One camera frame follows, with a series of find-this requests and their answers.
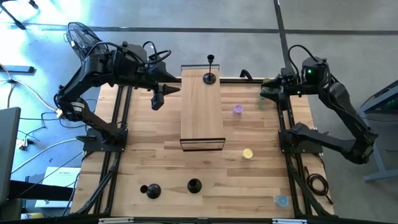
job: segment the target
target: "white paper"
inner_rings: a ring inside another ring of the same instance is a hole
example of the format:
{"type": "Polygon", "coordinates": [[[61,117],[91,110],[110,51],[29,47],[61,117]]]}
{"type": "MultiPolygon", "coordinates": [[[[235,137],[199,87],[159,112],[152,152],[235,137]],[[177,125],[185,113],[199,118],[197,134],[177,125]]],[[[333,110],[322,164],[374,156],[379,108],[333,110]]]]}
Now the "white paper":
{"type": "MultiPolygon", "coordinates": [[[[54,172],[58,167],[48,167],[45,171],[45,177],[54,172]]],[[[65,187],[76,180],[76,176],[79,174],[80,168],[62,167],[55,173],[48,176],[43,180],[45,185],[54,185],[65,187]]],[[[65,208],[68,205],[68,201],[49,201],[49,200],[36,200],[35,207],[40,208],[65,208]]]]}

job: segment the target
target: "gray floor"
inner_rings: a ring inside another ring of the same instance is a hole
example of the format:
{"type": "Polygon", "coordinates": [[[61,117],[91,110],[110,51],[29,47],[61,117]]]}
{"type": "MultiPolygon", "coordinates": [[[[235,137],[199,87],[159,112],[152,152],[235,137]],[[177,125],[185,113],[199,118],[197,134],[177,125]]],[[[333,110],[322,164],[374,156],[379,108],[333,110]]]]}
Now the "gray floor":
{"type": "MultiPolygon", "coordinates": [[[[271,0],[151,0],[151,1],[36,1],[39,11],[26,1],[6,2],[4,5],[29,30],[8,29],[10,19],[0,14],[0,62],[3,64],[31,65],[34,76],[15,74],[14,78],[28,83],[43,99],[53,105],[57,86],[65,84],[78,68],[80,61],[64,41],[64,31],[43,31],[39,24],[65,25],[80,21],[89,26],[104,27],[212,27],[277,29],[274,4],[271,0]]],[[[395,0],[280,0],[286,29],[337,30],[397,30],[398,2],[395,0]]],[[[126,40],[142,44],[152,40],[158,49],[171,49],[166,60],[167,69],[179,75],[181,64],[206,63],[208,54],[215,55],[221,64],[221,73],[238,76],[248,69],[256,77],[274,77],[284,66],[279,34],[222,34],[222,33],[167,33],[167,32],[97,32],[107,41],[121,43],[126,40]]],[[[351,35],[288,35],[288,45],[302,44],[315,55],[326,57],[332,73],[345,84],[355,108],[373,93],[398,79],[395,72],[398,52],[397,36],[351,35]]],[[[307,56],[295,49],[293,60],[300,62],[307,56]]],[[[6,95],[9,86],[1,85],[6,95]]],[[[92,89],[83,97],[97,98],[99,89],[92,89]]],[[[22,108],[22,116],[38,118],[46,107],[23,87],[18,86],[11,98],[12,106],[22,108]]],[[[5,97],[0,102],[6,105],[5,97]]],[[[334,112],[328,110],[315,97],[310,97],[315,125],[339,138],[351,135],[334,112]]],[[[45,147],[84,134],[84,129],[65,129],[58,121],[46,121],[47,129],[34,135],[40,142],[26,151],[17,151],[14,167],[23,163],[45,147]]],[[[377,140],[387,168],[398,168],[398,153],[394,149],[394,136],[398,123],[372,122],[380,133],[377,140]]],[[[21,121],[20,130],[38,128],[40,121],[21,121]]],[[[41,174],[48,166],[60,166],[81,151],[81,143],[69,142],[40,155],[12,175],[22,180],[27,175],[41,174]]],[[[325,150],[326,174],[337,215],[346,218],[398,222],[398,178],[363,182],[363,175],[377,171],[374,161],[357,166],[339,154],[325,150]]],[[[68,166],[79,166],[75,159],[68,166]]]]}

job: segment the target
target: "desk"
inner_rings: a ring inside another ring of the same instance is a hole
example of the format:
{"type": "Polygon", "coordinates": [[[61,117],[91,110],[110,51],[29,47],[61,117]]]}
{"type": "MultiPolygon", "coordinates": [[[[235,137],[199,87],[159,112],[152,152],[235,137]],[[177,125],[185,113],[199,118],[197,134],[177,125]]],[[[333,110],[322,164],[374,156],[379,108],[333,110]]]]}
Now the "desk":
{"type": "MultiPolygon", "coordinates": [[[[280,153],[277,138],[279,122],[275,103],[265,100],[264,109],[260,110],[257,104],[259,89],[257,84],[221,84],[226,143],[222,151],[204,152],[183,152],[181,149],[180,92],[165,96],[163,107],[152,111],[152,92],[133,90],[127,119],[129,137],[122,153],[111,215],[294,217],[285,158],[280,153]],[[244,106],[240,116],[233,114],[236,104],[244,106]],[[251,160],[242,160],[245,148],[252,149],[254,156],[251,160]],[[187,190],[187,183],[192,178],[202,182],[198,194],[187,190]],[[155,200],[140,193],[141,185],[153,183],[162,188],[162,194],[155,200]],[[289,207],[280,208],[274,203],[273,198],[280,194],[289,197],[289,207]]],[[[111,121],[116,93],[117,87],[102,86],[99,94],[96,114],[108,122],[111,121]]],[[[307,98],[291,99],[296,122],[313,126],[307,98]]],[[[121,102],[118,121],[121,120],[123,98],[121,102]]],[[[103,157],[103,152],[94,152],[83,161],[73,212],[82,207],[98,185],[103,157]]],[[[318,158],[309,154],[302,157],[311,173],[325,176],[318,158]]],[[[104,192],[101,211],[108,189],[104,192]]],[[[298,197],[302,202],[300,190],[298,197]]],[[[333,207],[325,197],[316,198],[333,213],[333,207]]]]}

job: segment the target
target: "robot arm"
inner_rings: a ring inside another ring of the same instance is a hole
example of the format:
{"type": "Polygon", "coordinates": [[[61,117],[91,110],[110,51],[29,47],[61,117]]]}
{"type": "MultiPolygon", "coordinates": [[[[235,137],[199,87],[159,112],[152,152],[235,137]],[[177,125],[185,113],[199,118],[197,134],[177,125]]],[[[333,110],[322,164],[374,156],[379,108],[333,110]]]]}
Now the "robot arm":
{"type": "Polygon", "coordinates": [[[167,73],[165,62],[159,60],[159,52],[143,64],[138,58],[147,58],[146,51],[139,45],[123,43],[122,47],[109,53],[89,55],[66,86],[60,86],[54,96],[55,104],[66,119],[82,121],[100,133],[102,143],[117,143],[121,130],[114,123],[107,123],[92,113],[80,96],[91,87],[108,83],[110,86],[126,85],[152,90],[152,109],[158,110],[164,104],[164,95],[179,91],[179,88],[161,85],[159,82],[178,80],[167,73]]]}
{"type": "Polygon", "coordinates": [[[283,68],[275,79],[262,84],[264,91],[261,96],[279,103],[282,110],[286,110],[287,98],[290,95],[318,95],[326,107],[336,112],[355,139],[340,140],[297,123],[287,132],[286,143],[295,145],[301,141],[311,141],[340,152],[353,163],[367,163],[373,152],[373,143],[377,134],[357,114],[349,101],[347,89],[330,73],[326,59],[314,57],[307,49],[305,50],[310,57],[302,64],[301,77],[294,64],[297,73],[283,68]]]}

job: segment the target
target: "white cable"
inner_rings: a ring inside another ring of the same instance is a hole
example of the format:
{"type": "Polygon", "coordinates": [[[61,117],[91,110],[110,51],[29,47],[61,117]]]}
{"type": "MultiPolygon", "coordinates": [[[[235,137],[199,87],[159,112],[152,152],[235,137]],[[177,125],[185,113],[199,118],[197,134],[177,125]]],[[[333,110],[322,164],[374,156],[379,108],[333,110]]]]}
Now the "white cable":
{"type": "Polygon", "coordinates": [[[45,151],[51,149],[52,147],[58,146],[59,144],[62,144],[62,143],[65,143],[65,142],[76,141],[76,140],[77,140],[77,139],[75,139],[75,138],[74,138],[74,139],[68,139],[68,140],[64,140],[64,141],[62,141],[62,142],[55,143],[55,144],[53,144],[53,145],[51,145],[51,146],[49,146],[49,147],[46,147],[43,151],[39,152],[39,153],[36,154],[34,157],[28,159],[28,160],[25,161],[23,164],[19,165],[19,167],[15,168],[15,169],[11,172],[11,174],[13,174],[15,171],[19,170],[21,167],[23,167],[24,165],[26,165],[28,162],[32,161],[32,159],[36,158],[36,157],[39,156],[41,153],[43,153],[43,152],[45,152],[45,151]]]}
{"type": "MultiPolygon", "coordinates": [[[[0,66],[2,67],[2,69],[4,69],[4,71],[7,73],[8,77],[10,80],[12,80],[10,73],[8,72],[8,70],[5,68],[4,65],[2,65],[0,63],[0,66]]],[[[48,107],[50,110],[55,111],[54,108],[52,108],[50,105],[48,105],[40,96],[39,94],[37,94],[31,87],[29,87],[28,85],[26,85],[25,83],[22,83],[20,81],[14,80],[15,82],[18,82],[21,85],[24,85],[26,88],[28,88],[46,107],[48,107]]]]}
{"type": "Polygon", "coordinates": [[[0,66],[1,66],[2,69],[7,73],[8,78],[11,79],[11,75],[10,75],[10,73],[8,72],[8,70],[5,68],[5,66],[4,66],[3,64],[1,64],[1,63],[0,63],[0,66]]]}
{"type": "Polygon", "coordinates": [[[21,85],[24,85],[26,88],[28,88],[35,96],[37,96],[37,98],[46,106],[48,107],[50,110],[55,111],[54,108],[52,108],[50,105],[48,105],[40,96],[39,94],[37,94],[31,87],[29,87],[28,85],[26,85],[25,83],[18,81],[18,80],[14,80],[15,82],[18,82],[21,85]]]}

